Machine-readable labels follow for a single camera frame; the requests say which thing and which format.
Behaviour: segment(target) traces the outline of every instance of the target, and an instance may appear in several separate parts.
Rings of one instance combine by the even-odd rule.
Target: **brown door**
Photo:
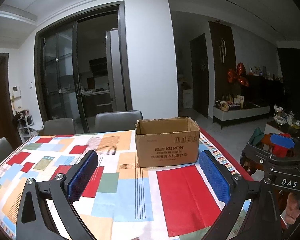
[[[240,95],[236,86],[227,81],[227,72],[230,68],[236,69],[235,49],[231,27],[210,22],[210,33],[212,40],[214,76],[215,76],[215,100],[222,99],[228,94]]]
[[[190,41],[190,49],[193,79],[193,108],[198,113],[208,117],[209,69],[205,34]]]
[[[15,149],[21,145],[18,131],[12,124],[12,108],[8,87],[8,56],[0,56],[0,138],[6,137]]]

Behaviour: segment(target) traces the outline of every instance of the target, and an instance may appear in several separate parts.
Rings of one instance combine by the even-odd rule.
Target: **blue textured pad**
[[[93,152],[68,184],[68,199],[71,203],[80,199],[97,166],[98,155]]]
[[[226,179],[205,152],[200,152],[199,164],[216,194],[217,199],[227,205],[230,201],[230,189]]]
[[[293,148],[294,147],[294,142],[291,138],[279,135],[279,134],[272,134],[270,136],[270,141],[273,144],[285,147],[287,149]]]

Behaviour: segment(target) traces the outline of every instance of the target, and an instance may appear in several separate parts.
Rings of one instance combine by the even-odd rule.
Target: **glass door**
[[[44,41],[44,81],[48,118],[72,117],[76,133],[84,133],[78,107],[78,85],[73,68],[74,26]]]

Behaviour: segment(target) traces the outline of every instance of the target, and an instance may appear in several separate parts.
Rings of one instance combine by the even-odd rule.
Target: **green cloth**
[[[256,146],[263,139],[264,136],[265,134],[260,130],[259,127],[257,127],[254,130],[252,136],[250,137],[249,143],[253,146]]]

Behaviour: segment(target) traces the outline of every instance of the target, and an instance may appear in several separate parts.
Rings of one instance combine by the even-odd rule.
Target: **black line pattern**
[[[143,169],[139,167],[137,154],[135,158],[135,219],[146,218]]]

